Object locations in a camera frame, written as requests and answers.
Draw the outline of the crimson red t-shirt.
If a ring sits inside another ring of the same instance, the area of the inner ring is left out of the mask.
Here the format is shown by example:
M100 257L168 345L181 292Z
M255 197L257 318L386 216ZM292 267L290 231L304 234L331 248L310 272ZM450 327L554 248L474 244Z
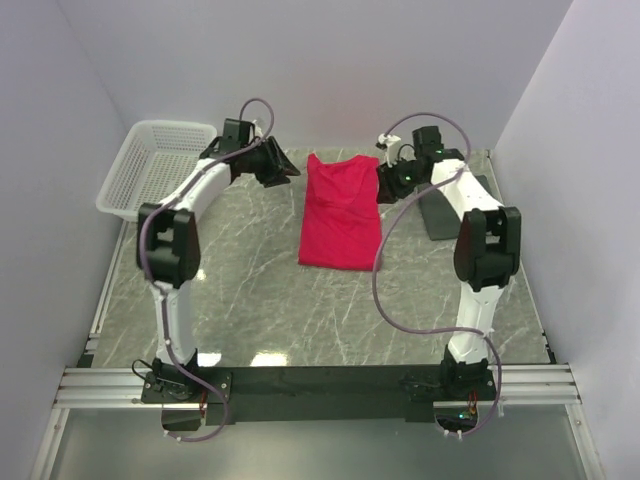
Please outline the crimson red t-shirt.
M377 203L379 160L356 155L324 163L311 154L298 263L348 271L374 269L382 239Z

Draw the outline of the white perforated plastic basket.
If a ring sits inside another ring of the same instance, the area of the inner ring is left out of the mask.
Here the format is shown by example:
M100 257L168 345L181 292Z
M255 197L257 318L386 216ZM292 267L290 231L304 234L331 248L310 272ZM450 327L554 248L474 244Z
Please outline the white perforated plastic basket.
M129 130L96 199L96 208L135 222L144 203L172 194L217 136L198 122L143 120Z

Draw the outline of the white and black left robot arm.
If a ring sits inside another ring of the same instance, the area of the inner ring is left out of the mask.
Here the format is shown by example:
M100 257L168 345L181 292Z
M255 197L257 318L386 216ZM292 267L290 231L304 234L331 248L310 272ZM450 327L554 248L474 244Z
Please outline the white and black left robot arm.
M227 119L186 179L163 200L138 210L137 265L153 295L158 336L145 384L175 401L189 401L205 389L190 312L191 283L201 263L198 221L244 174L270 188L288 184L300 171L268 131Z

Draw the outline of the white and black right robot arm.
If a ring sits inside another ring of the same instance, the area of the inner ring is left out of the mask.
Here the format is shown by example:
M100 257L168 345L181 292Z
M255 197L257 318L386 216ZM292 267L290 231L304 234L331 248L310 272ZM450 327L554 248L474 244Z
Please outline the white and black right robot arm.
M460 399L493 382L487 342L498 301L520 266L521 213L481 185L467 159L444 147L435 126L413 131L411 159L402 157L404 144L391 133L381 134L376 146L384 153L377 169L379 202L394 203L422 186L441 194L459 222L453 257L461 286L456 324L437 383L426 389Z

